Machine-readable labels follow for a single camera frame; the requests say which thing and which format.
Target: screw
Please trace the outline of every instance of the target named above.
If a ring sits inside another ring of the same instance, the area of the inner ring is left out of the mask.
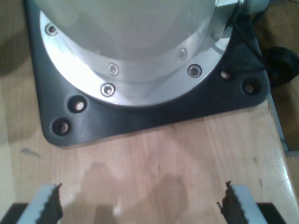
[[[101,87],[101,93],[104,97],[110,97],[114,94],[115,87],[111,83],[103,84]]]
[[[186,58],[187,58],[187,50],[186,50],[186,48],[181,48],[178,51],[178,59],[180,61],[184,61]]]
[[[82,101],[78,101],[74,107],[76,111],[81,111],[85,107],[85,105]]]
[[[111,75],[116,76],[118,74],[118,67],[116,64],[110,63],[108,69]]]
[[[61,134],[65,134],[69,130],[69,125],[67,123],[61,123],[58,126],[58,130]]]
[[[257,95],[260,92],[261,88],[261,83],[254,77],[247,78],[242,83],[242,90],[244,91],[244,93],[250,96]]]
[[[57,29],[52,23],[48,23],[45,30],[46,30],[46,34],[50,36],[55,36],[58,33]]]
[[[198,78],[201,73],[202,70],[198,64],[192,64],[188,67],[188,75],[192,78]]]

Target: black mounting plate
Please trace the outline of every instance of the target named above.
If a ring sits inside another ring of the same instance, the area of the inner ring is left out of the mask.
[[[266,71],[251,51],[233,32],[225,55],[214,71],[188,94],[171,102],[143,108],[108,105],[94,100],[71,85],[55,68],[45,51],[40,33],[40,8],[34,0],[24,0],[36,92],[43,134],[57,146],[72,146],[102,138],[168,125],[207,115],[255,106],[270,93]],[[249,17],[239,19],[239,26],[258,49]],[[229,80],[221,77],[228,71]],[[81,113],[68,108],[69,99],[82,96],[87,107]],[[55,134],[66,122],[69,131]]]

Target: black base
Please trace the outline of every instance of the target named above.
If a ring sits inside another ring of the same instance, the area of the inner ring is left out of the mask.
[[[217,68],[188,94],[147,108],[117,107],[96,101],[77,90],[56,70],[41,39],[40,8],[34,0],[25,0],[25,7],[43,134],[54,145],[71,146],[251,107],[266,100],[270,93],[267,73],[234,32]],[[239,20],[238,23],[251,43],[258,48],[250,18]],[[221,71],[229,71],[231,78],[224,80],[220,76]],[[84,111],[73,113],[68,108],[73,96],[84,97],[87,102]],[[65,131],[63,123],[67,124],[68,131]]]

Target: wooden surface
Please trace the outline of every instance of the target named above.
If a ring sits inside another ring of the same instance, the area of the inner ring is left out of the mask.
[[[41,132],[21,0],[0,1],[0,217],[63,183],[63,224],[221,223],[225,182],[299,209],[268,103],[68,149]]]
[[[256,30],[262,49],[286,47],[299,54],[299,4],[285,1],[271,6]],[[290,150],[299,150],[299,77],[272,91],[278,117]],[[299,195],[299,157],[287,158],[291,177]]]

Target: wooden tabletop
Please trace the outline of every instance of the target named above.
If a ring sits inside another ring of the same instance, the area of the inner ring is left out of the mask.
[[[225,182],[299,209],[268,102],[68,149],[43,137],[22,0],[0,1],[0,218],[62,183],[63,224],[225,223]]]

